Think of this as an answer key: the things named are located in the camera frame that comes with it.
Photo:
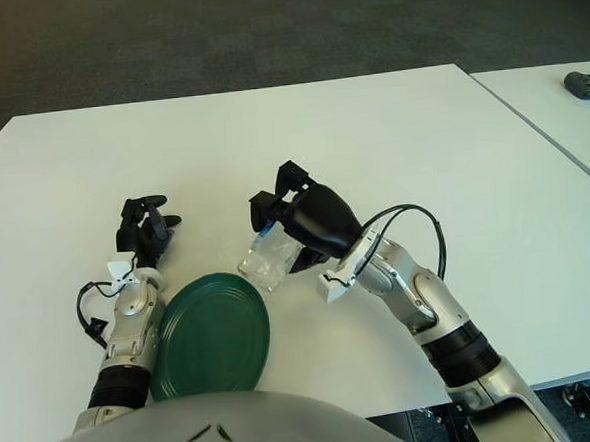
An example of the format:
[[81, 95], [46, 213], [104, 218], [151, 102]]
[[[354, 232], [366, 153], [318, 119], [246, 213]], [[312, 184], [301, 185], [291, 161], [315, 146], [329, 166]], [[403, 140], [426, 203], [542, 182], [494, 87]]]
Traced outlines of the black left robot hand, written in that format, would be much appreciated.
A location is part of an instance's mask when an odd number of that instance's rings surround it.
[[178, 215], [162, 215], [159, 208], [167, 203], [164, 195], [127, 199], [116, 232], [116, 250], [132, 251], [136, 266], [156, 268], [172, 240], [173, 229], [182, 222]]

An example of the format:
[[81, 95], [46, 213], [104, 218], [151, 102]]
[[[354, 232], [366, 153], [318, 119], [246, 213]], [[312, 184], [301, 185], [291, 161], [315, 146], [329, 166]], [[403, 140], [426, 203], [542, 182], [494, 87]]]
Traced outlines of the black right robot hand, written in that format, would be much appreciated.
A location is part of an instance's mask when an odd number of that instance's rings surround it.
[[254, 231], [278, 222], [301, 244], [292, 273], [346, 256], [363, 233], [347, 203], [290, 160], [279, 168], [273, 193], [260, 191], [250, 199], [250, 214]]

